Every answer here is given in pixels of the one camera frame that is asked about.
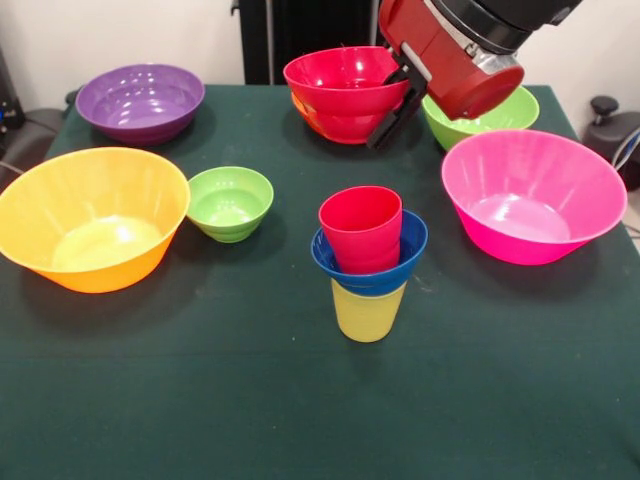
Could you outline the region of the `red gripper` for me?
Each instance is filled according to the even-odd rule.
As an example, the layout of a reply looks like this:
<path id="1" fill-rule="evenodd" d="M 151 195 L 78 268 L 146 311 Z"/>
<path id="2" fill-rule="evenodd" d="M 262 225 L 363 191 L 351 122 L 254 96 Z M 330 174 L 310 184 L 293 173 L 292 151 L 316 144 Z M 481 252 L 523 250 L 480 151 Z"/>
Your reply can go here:
<path id="1" fill-rule="evenodd" d="M 452 120 L 475 119 L 502 103 L 524 77 L 513 55 L 481 46 L 466 25 L 454 23 L 442 1 L 384 1 L 378 24 L 398 64 L 383 84 L 407 80 L 409 89 L 368 137 L 370 149 L 387 148 L 426 96 Z"/>

